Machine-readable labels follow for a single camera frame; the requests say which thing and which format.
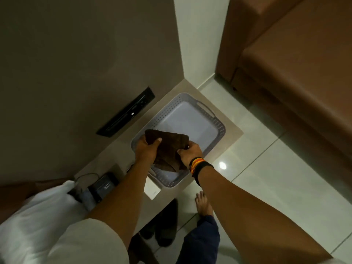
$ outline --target cable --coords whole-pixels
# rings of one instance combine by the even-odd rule
[[[96,175],[96,176],[98,177],[98,179],[100,179],[100,176],[99,176],[98,173],[86,173],[86,174],[83,174],[83,175],[79,176],[79,177],[76,179],[76,182],[78,181],[79,178],[81,178],[81,177],[83,177],[83,176],[86,176],[86,175],[92,175],[92,174]]]

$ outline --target sofa armrest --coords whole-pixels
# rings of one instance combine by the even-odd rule
[[[230,0],[216,73],[231,81],[243,49],[301,0]]]

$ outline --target basket handle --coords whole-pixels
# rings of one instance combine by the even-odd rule
[[[197,105],[200,106],[205,112],[207,112],[212,118],[215,118],[215,113],[204,103],[197,100]]]

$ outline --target white wall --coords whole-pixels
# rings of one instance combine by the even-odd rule
[[[229,0],[174,0],[185,78],[200,86],[215,72]]]

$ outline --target pants leg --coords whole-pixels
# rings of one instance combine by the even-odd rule
[[[219,228],[214,217],[202,217],[197,228],[184,238],[176,264],[215,264],[219,244]]]

